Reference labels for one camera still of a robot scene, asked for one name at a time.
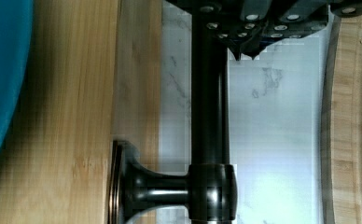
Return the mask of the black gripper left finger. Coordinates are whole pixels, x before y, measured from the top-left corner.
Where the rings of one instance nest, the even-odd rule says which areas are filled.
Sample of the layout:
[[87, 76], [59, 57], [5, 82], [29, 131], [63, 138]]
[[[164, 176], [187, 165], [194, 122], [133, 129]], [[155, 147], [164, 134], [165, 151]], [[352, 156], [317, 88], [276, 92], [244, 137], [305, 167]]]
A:
[[166, 0], [192, 16], [192, 24], [229, 49], [234, 58], [255, 58], [265, 49], [265, 21], [242, 19], [245, 0]]

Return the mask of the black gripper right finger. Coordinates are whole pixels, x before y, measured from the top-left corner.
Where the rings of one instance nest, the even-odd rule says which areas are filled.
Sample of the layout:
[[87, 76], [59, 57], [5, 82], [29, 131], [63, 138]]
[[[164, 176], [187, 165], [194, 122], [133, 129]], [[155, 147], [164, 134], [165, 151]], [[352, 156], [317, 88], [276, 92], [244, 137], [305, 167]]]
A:
[[321, 31], [328, 14], [341, 18], [362, 15], [362, 0], [243, 0], [246, 40], [240, 53], [252, 58], [284, 38], [303, 38]]

